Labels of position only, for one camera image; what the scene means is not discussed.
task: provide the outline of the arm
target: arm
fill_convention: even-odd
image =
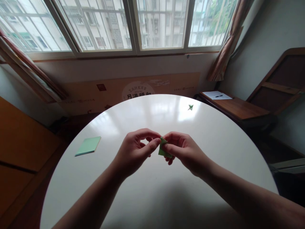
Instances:
[[[140,168],[160,142],[160,135],[149,129],[128,133],[109,167],[53,228],[100,228],[122,182]]]
[[[180,159],[248,221],[271,228],[304,228],[305,208],[220,167],[189,135],[170,132],[164,139],[171,143],[163,146],[166,152]],[[166,161],[171,165],[173,159]]]

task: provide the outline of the window pane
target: window pane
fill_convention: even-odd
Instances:
[[[189,47],[221,45],[237,0],[196,0]]]
[[[1,1],[0,27],[24,52],[70,50],[43,0]]]
[[[60,0],[84,51],[132,49],[122,0]]]
[[[137,0],[142,49],[182,48],[188,0]]]

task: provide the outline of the red curtain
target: red curtain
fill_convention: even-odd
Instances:
[[[1,30],[0,55],[46,103],[60,102],[67,98],[67,93],[53,83]]]
[[[232,16],[232,26],[229,32],[229,37],[209,70],[207,75],[208,81],[222,81],[224,79],[227,64],[231,54],[234,51],[233,49],[235,48],[233,44],[235,44],[239,38],[236,37],[236,35],[244,23],[253,1],[254,0],[239,0],[236,4],[236,8]]]

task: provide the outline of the green paper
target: green paper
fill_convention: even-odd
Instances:
[[[162,146],[164,144],[168,144],[168,142],[164,138],[161,137],[161,143],[160,143],[160,148],[159,148],[159,155],[172,158],[173,156],[171,154],[169,154],[169,153],[167,153],[167,152],[162,150]]]
[[[84,139],[82,145],[78,149],[75,156],[92,153],[95,151],[96,147],[98,146],[98,143],[100,141],[101,137],[94,137],[94,138],[86,138]]]

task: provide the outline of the chair backrest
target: chair backrest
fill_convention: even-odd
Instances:
[[[305,92],[305,48],[286,50],[247,99],[275,115]]]

